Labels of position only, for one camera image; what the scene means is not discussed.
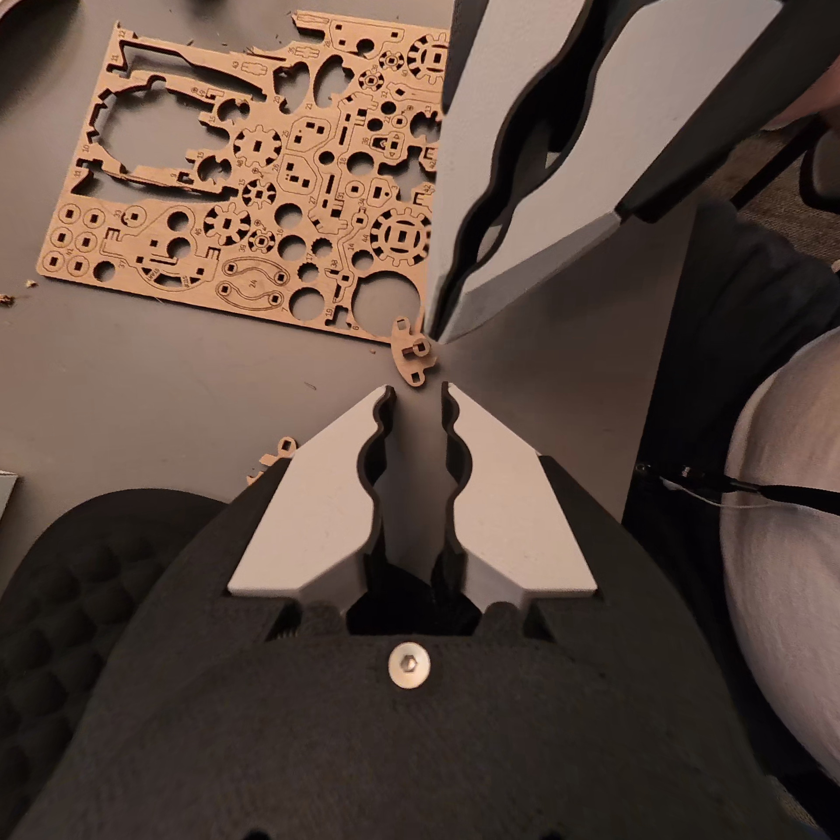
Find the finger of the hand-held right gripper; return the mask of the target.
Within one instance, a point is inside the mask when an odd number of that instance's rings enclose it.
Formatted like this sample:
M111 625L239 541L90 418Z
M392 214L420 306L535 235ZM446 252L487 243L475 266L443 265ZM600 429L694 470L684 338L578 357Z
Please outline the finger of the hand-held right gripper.
M425 331L441 339L463 275L467 227L497 180L499 143L522 97L573 45L592 2L455 2L437 152Z
M610 236L652 223L838 58L838 2L592 2L499 143L441 343Z

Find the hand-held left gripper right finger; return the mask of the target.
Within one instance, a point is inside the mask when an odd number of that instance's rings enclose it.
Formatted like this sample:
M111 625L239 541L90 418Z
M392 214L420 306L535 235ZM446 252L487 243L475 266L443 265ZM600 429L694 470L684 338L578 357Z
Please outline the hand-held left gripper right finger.
M442 386L455 589L476 607L592 596L597 584L539 452L455 384Z

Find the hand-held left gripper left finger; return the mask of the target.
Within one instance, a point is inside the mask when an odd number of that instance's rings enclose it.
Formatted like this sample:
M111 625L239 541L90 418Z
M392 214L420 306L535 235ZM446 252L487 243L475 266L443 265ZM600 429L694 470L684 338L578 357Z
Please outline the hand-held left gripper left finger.
M335 607L362 597L364 557L382 533L373 485L385 468L395 400L392 386L374 389L291 458L228 594Z

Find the small wooden model part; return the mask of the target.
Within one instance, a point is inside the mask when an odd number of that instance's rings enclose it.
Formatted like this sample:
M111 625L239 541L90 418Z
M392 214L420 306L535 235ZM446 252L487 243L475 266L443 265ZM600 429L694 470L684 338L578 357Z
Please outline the small wooden model part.
M390 346L395 367L404 381L411 387L425 384L426 371L437 363L429 339L416 331L406 317L394 320Z

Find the laser-cut wooden parts sheet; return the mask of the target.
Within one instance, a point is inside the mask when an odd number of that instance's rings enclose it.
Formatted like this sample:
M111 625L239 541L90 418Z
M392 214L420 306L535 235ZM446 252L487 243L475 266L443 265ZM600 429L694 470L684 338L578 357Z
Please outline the laser-cut wooden parts sheet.
M227 53L116 23L38 259L51 278L389 343L354 313L357 288L404 277L422 324L435 185L401 197L417 152L436 172L449 32L298 10L317 43ZM99 123L156 85L226 137L175 167L121 162Z

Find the small notched wooden part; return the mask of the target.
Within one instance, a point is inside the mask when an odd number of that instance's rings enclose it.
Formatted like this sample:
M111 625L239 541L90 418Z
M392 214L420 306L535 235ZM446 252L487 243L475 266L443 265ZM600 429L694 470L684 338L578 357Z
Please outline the small notched wooden part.
M277 444L276 451L273 453L266 453L259 458L258 467L253 474L246 476L247 485L250 487L263 476L267 470L282 460L290 460L294 457L298 450L297 441L290 436L283 437Z

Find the person's torso in white shirt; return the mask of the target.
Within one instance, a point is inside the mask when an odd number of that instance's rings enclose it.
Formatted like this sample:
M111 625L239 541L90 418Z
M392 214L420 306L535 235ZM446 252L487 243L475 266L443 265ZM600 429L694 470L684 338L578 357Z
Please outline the person's torso in white shirt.
M726 473L762 486L839 490L839 335L799 350L752 394ZM838 515L792 503L726 502L728 607L763 696L839 781Z

